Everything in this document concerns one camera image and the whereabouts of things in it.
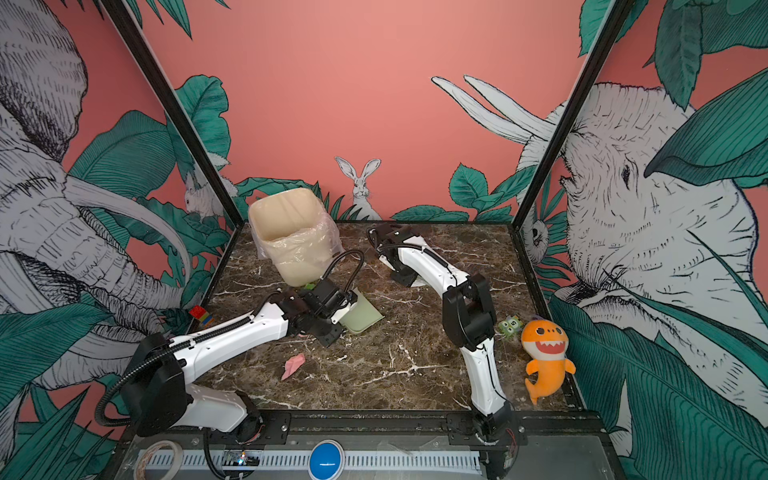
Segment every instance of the light green dustpan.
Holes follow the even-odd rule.
[[[344,325],[352,333],[361,333],[374,323],[378,322],[384,315],[371,305],[367,298],[355,288],[352,290],[357,293],[357,305],[345,316],[341,317],[339,323]]]

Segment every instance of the orange plush toy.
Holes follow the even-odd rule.
[[[565,358],[568,335],[554,322],[534,316],[525,325],[521,341],[525,351],[533,357],[525,372],[529,375],[538,372],[536,383],[525,379],[525,388],[536,405],[541,397],[557,392],[565,380],[565,373],[576,373],[576,365]]]

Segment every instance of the marble table surface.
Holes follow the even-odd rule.
[[[313,337],[285,337],[238,355],[197,380],[219,390],[242,390],[265,409],[418,409],[467,408],[471,389],[462,355],[442,329],[442,299],[428,286],[405,288],[389,278],[365,235],[366,223],[339,225],[346,249],[366,252],[358,287],[384,315],[356,335],[345,332],[329,348]],[[418,231],[447,261],[468,273],[490,279],[498,320],[535,313],[522,268],[505,225],[418,225]],[[346,281],[356,265],[350,257],[334,270]],[[215,286],[208,311],[216,321],[246,313],[264,295],[285,287],[270,260],[259,260],[250,228],[237,240]],[[306,363],[284,381],[291,356],[304,353]],[[530,359],[519,338],[496,335],[499,379],[516,409],[567,410],[562,392],[533,406],[525,390]]]

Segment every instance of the plastic bag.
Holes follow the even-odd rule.
[[[318,280],[342,250],[339,228],[311,190],[295,188],[253,203],[248,219],[259,258],[269,258],[288,285]]]

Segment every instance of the plush toy mouth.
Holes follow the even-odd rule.
[[[565,351],[565,342],[536,342],[536,348],[541,353],[563,353]]]

